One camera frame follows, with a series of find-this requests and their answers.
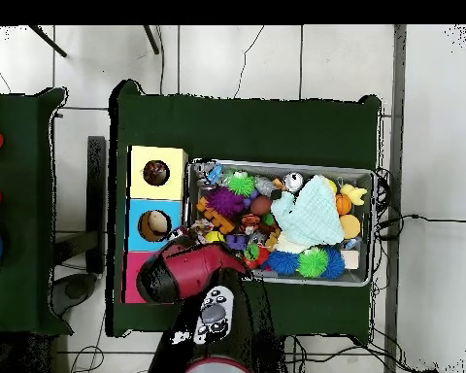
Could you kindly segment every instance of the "hole in block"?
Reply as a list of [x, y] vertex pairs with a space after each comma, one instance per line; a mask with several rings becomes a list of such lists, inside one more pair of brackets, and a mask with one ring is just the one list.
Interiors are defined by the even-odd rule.
[[145, 165], [144, 180], [151, 186], [163, 186], [169, 180], [169, 167], [162, 160], [151, 160]]
[[160, 242], [171, 231], [171, 218], [160, 210], [149, 210], [140, 216], [138, 231], [145, 240]]

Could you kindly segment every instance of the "colored block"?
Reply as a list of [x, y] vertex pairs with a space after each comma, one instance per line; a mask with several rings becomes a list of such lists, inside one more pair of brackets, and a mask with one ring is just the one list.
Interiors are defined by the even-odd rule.
[[136, 288], [136, 277], [152, 252], [129, 252], [126, 257], [126, 291], [124, 303], [147, 303]]
[[[184, 167], [188, 159], [183, 149], [131, 146], [130, 194], [132, 199], [181, 200]], [[144, 180], [144, 170], [151, 160], [167, 166], [169, 178], [162, 186], [152, 186]]]
[[182, 202], [179, 201], [160, 201], [130, 199], [129, 201], [129, 252], [157, 252], [166, 242], [149, 242], [144, 239], [138, 231], [138, 222], [140, 216], [148, 211], [158, 210], [163, 212], [171, 219], [171, 230], [181, 224], [182, 220]]

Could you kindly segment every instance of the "wooden toy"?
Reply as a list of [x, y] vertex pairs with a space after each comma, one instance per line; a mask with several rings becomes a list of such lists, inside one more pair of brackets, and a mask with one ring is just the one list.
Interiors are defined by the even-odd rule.
[[210, 220], [222, 234], [228, 234], [235, 228], [235, 225], [230, 220], [220, 215], [214, 209], [207, 206], [207, 200], [205, 197], [201, 197], [198, 201], [197, 210], [199, 212], [202, 212], [204, 214], [204, 217], [207, 220]]

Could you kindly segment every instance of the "dark green mat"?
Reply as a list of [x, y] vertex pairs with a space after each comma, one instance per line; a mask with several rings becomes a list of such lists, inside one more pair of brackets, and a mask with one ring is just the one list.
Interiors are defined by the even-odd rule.
[[53, 184], [50, 117], [65, 90], [0, 95], [0, 331], [70, 333], [50, 312]]
[[[164, 330], [171, 326], [179, 310], [179, 305], [120, 303], [127, 146], [183, 148], [190, 158], [375, 170], [380, 108], [381, 101], [375, 96], [363, 98], [360, 103], [219, 100], [141, 95], [133, 81], [116, 87], [110, 105], [109, 182], [110, 207], [116, 205], [116, 212], [109, 217], [109, 232], [116, 224], [116, 243], [109, 241], [109, 255], [115, 256], [117, 269], [115, 304], [108, 312], [109, 318], [114, 316], [114, 333], [126, 329]], [[108, 288], [107, 297], [112, 301], [109, 278]], [[255, 302], [262, 290], [254, 284], [247, 284], [247, 288], [250, 301]], [[367, 342], [369, 286], [266, 284], [266, 288], [278, 334], [342, 333]]]

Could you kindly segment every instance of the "orange ball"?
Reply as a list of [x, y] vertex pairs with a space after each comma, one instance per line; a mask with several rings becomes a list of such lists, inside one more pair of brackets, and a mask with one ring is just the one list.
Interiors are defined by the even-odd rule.
[[335, 202], [337, 204], [337, 212], [339, 216], [346, 215], [352, 208], [352, 202], [346, 194], [339, 193], [335, 196]]

